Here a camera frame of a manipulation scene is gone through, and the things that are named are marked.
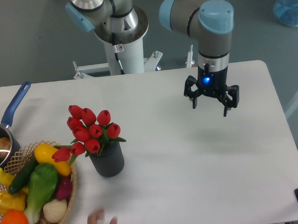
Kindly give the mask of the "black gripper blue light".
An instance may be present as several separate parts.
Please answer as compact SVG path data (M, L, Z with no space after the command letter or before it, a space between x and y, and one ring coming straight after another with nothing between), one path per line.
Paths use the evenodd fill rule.
M197 98L200 95L212 98L219 97L224 106L226 117L228 111L236 108L239 103L239 85L227 85L228 66L219 71L214 71L213 66L206 63L203 67L198 66L198 77L188 76L184 86L184 96L192 101L192 108L197 107Z

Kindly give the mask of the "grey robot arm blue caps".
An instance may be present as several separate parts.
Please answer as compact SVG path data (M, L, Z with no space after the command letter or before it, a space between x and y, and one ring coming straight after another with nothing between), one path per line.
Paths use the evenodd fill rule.
M71 20L103 42L111 75L146 72L143 38L148 31L145 12L133 0L70 0ZM225 111L239 103L239 86L227 85L234 9L228 0L164 0L160 24L198 43L198 76L185 81L184 95L197 105L199 96L220 101Z

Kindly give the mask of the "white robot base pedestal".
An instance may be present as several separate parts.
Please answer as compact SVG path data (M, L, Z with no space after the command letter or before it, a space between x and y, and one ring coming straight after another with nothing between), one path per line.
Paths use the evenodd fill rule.
M74 79L91 78L103 72L116 76L161 70L162 52L155 50L149 57L144 57L143 38L148 28L148 17L138 6L124 17L107 18L94 29L96 37L103 43L107 63L77 66L73 62Z

